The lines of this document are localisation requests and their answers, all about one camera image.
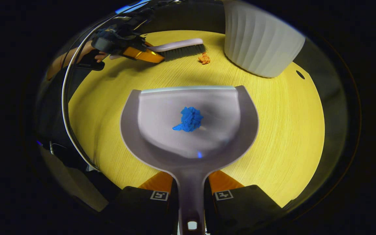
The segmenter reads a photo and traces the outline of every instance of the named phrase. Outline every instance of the yellow table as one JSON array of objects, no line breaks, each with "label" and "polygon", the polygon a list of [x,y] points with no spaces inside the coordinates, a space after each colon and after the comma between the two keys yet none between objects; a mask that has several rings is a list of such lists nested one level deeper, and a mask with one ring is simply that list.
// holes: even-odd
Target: yellow table
[{"label": "yellow table", "polygon": [[192,38],[203,39],[211,63],[202,65],[198,55],[160,64],[107,58],[102,71],[92,71],[69,102],[70,123],[79,143],[117,186],[138,187],[158,171],[132,156],[121,139],[120,115],[132,89],[244,85],[259,114],[258,135],[246,155],[222,171],[245,186],[258,185],[283,207],[307,186],[323,149],[324,117],[311,77],[294,63],[271,79],[246,72],[225,57],[224,34],[146,34],[153,45]]}]

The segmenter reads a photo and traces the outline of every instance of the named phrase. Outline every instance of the blue debris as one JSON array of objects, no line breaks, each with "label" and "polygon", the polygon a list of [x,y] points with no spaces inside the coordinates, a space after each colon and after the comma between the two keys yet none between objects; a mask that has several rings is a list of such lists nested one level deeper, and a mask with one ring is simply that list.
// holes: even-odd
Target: blue debris
[{"label": "blue debris", "polygon": [[191,132],[201,126],[201,119],[203,116],[200,115],[200,110],[196,110],[194,107],[185,107],[181,111],[181,124],[173,127],[175,131],[184,130],[186,132]]}]

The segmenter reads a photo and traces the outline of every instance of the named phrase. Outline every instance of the gray dustpan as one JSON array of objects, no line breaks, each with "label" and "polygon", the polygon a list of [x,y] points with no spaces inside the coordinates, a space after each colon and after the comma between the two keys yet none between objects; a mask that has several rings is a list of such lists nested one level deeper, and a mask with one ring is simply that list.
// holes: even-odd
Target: gray dustpan
[{"label": "gray dustpan", "polygon": [[[172,129],[181,122],[184,107],[194,107],[204,116],[193,132]],[[136,158],[178,183],[180,233],[204,235],[204,181],[246,153],[258,123],[244,86],[182,86],[133,90],[120,129]]]}]

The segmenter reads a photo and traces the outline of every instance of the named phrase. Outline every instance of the orange crumpled paper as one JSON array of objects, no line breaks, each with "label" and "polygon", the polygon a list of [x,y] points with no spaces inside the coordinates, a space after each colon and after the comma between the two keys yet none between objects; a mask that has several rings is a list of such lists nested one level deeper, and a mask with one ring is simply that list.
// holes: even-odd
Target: orange crumpled paper
[{"label": "orange crumpled paper", "polygon": [[210,57],[207,55],[207,52],[204,52],[202,55],[198,57],[202,64],[210,63]]}]

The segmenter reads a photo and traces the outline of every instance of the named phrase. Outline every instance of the white ribbed container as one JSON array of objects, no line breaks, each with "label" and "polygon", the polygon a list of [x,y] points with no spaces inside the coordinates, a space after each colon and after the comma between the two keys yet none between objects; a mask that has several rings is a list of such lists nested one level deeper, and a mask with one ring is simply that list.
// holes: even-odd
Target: white ribbed container
[{"label": "white ribbed container", "polygon": [[224,52],[235,64],[264,77],[276,77],[294,60],[305,37],[275,16],[242,1],[223,0]]}]

